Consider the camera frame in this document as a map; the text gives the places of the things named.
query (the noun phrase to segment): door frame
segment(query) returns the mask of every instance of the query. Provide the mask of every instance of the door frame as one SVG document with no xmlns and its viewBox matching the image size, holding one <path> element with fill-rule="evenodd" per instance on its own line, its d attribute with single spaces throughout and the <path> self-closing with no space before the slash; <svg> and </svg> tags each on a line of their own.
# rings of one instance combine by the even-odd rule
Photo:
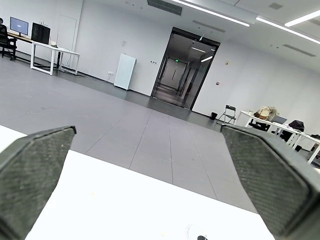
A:
<svg viewBox="0 0 320 240">
<path fill-rule="evenodd" d="M 206 37 L 202 37 L 202 39 L 201 39 L 201 36 L 199 36 L 199 35 L 197 35 L 197 34 L 194 34 L 194 33 L 191 33 L 191 32 L 188 32 L 188 31 L 185 31 L 185 30 L 182 30 L 182 29 L 179 29 L 179 28 L 177 28 L 177 27 L 173 27 L 173 28 L 172 28 L 172 31 L 171 31 L 171 34 L 170 34 L 170 38 L 169 38 L 168 44 L 167 44 L 167 46 L 166 46 L 166 49 L 165 49 L 165 52 L 164 52 L 164 55 L 163 55 L 163 58 L 162 58 L 162 62 L 161 62 L 161 66 L 160 66 L 160 68 L 159 68 L 159 72 L 158 72 L 158 74 L 157 74 L 157 77 L 156 77 L 156 80 L 155 80 L 155 83 L 154 83 L 154 86 L 153 86 L 153 90 L 152 90 L 152 93 L 151 93 L 151 97 L 154 97 L 154 95 L 155 95 L 155 93 L 156 93 L 156 90 L 157 90 L 157 88 L 158 88 L 158 86 L 159 86 L 159 84 L 160 84 L 160 82 L 161 82 L 160 77 L 161 77 L 162 74 L 163 74 L 163 70 L 164 70 L 163 67 L 167 65 L 167 61 L 168 61 L 168 60 L 166 60 L 166 59 L 168 59 L 168 57 L 169 57 L 169 56 L 168 56 L 168 47 L 169 47 L 170 41 L 171 41 L 171 39 L 172 39 L 172 36 L 173 36 L 174 34 L 180 35 L 180 36 L 185 37 L 185 38 L 188 38 L 188 39 L 191 39 L 191 40 L 193 40 L 193 41 L 195 41 L 195 42 L 199 42 L 199 43 L 203 43 L 203 44 L 209 45 L 209 46 L 211 46 L 211 47 L 215 47 L 215 51 L 214 51 L 214 54 L 213 54 L 213 58 L 211 59 L 211 61 L 210 61 L 210 63 L 209 63 L 209 67 L 207 68 L 207 70 L 206 70 L 206 72 L 205 72 L 205 74 L 204 74 L 204 76 L 203 76 L 203 79 L 202 79 L 202 81 L 201 81 L 201 84 L 200 84 L 200 86 L 199 86 L 199 89 L 197 90 L 197 93 L 196 93 L 196 95 L 195 95 L 195 97 L 194 97 L 194 100 L 193 100 L 193 102 L 192 102 L 192 105 L 191 105 L 191 107 L 190 107 L 190 110 L 192 111 L 192 109 L 193 109 L 193 107 L 194 107 L 194 105 L 195 105 L 195 103 L 196 103 L 196 100 L 197 100 L 197 98 L 198 98 L 198 95 L 199 95 L 199 93 L 200 93 L 200 91 L 201 91 L 201 88 L 202 88 L 202 86 L 203 86 L 203 84 L 204 84 L 204 82 L 205 82 L 205 79 L 206 79 L 206 77 L 207 77 L 207 74 L 208 74 L 208 72 L 209 72 L 209 70 L 210 70 L 210 68 L 211 68 L 211 64 L 212 64 L 212 62 L 213 62 L 213 60 L 214 60 L 214 58 L 215 58 L 215 56 L 216 56 L 216 54 L 217 54 L 217 51 L 218 51 L 221 43 L 218 42 L 218 41 L 211 40 L 211 39 L 206 38 Z"/>
</svg>

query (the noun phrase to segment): white cabinet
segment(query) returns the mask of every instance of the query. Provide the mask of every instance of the white cabinet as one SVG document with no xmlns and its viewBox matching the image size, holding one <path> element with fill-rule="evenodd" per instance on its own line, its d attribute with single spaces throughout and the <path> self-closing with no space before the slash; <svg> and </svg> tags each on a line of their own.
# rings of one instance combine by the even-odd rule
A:
<svg viewBox="0 0 320 240">
<path fill-rule="evenodd" d="M 114 86 L 128 90 L 132 73 L 137 60 L 125 54 L 121 54 L 118 70 L 115 75 Z"/>
</svg>

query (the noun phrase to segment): ceiling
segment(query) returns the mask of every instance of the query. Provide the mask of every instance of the ceiling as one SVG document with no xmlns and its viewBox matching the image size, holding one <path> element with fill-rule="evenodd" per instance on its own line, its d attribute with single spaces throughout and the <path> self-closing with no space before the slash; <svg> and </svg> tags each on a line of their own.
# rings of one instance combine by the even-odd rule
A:
<svg viewBox="0 0 320 240">
<path fill-rule="evenodd" d="M 178 59 L 181 62 L 187 63 L 200 60 L 205 53 L 213 53 L 211 49 L 215 50 L 215 47 L 194 41 L 184 36 L 173 34 L 169 41 L 167 52 L 170 58 Z"/>
<path fill-rule="evenodd" d="M 206 38 L 221 43 L 233 41 L 251 48 L 257 48 L 320 73 L 320 44 L 255 20 L 257 16 L 262 16 L 272 22 L 283 25 L 293 19 L 320 10 L 319 0 L 184 0 L 229 17 L 235 17 L 238 20 L 249 23 L 250 27 L 180 5 L 171 0 L 166 1 L 183 7 L 182 16 L 148 6 L 147 0 L 92 1 L 124 9 L 156 21 L 160 25 L 166 26 L 169 24 L 199 36 L 204 34 Z M 283 7 L 278 10 L 270 8 L 269 5 L 273 3 Z M 291 27 L 291 29 L 320 40 L 320 18 L 316 20 L 318 21 L 300 23 Z M 290 45 L 315 56 L 311 57 L 283 45 Z"/>
</svg>

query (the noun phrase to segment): gray padded block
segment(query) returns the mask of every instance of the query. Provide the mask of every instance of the gray padded block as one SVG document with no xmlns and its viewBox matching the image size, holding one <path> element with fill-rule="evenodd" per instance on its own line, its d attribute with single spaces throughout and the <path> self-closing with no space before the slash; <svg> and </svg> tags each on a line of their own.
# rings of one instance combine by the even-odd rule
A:
<svg viewBox="0 0 320 240">
<path fill-rule="evenodd" d="M 74 126 L 16 140 L 0 154 L 0 240 L 25 239 L 54 191 Z"/>
<path fill-rule="evenodd" d="M 306 222 L 319 212 L 320 175 L 272 134 L 227 125 L 221 132 L 241 184 L 270 232 L 277 239 L 319 237 L 320 222 Z"/>
</svg>

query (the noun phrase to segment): white wall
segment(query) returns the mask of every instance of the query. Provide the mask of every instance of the white wall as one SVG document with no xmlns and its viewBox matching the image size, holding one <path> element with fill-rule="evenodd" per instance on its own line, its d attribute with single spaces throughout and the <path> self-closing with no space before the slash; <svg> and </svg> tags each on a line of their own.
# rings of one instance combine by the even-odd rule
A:
<svg viewBox="0 0 320 240">
<path fill-rule="evenodd" d="M 226 104 L 235 106 L 238 114 L 275 106 L 288 122 L 301 120 L 307 133 L 320 133 L 319 90 L 318 73 L 260 50 L 225 42 L 217 51 L 193 110 L 209 116 L 211 112 L 221 115 Z"/>
<path fill-rule="evenodd" d="M 55 42 L 57 41 L 60 15 L 68 16 L 77 20 L 76 40 L 82 3 L 83 0 L 0 0 L 0 16 L 8 31 L 10 30 L 10 17 L 28 22 L 29 36 L 32 34 L 32 23 L 43 22 L 51 29 L 50 37 Z M 31 54 L 31 44 L 17 41 L 17 50 Z M 36 51 L 36 56 L 49 60 L 51 54 L 48 49 L 39 48 Z"/>
<path fill-rule="evenodd" d="M 127 54 L 137 59 L 129 88 L 150 96 L 171 30 L 172 26 L 85 0 L 76 43 L 79 71 L 113 83 L 115 77 L 108 78 L 108 71 L 116 73 L 120 54 Z"/>
</svg>

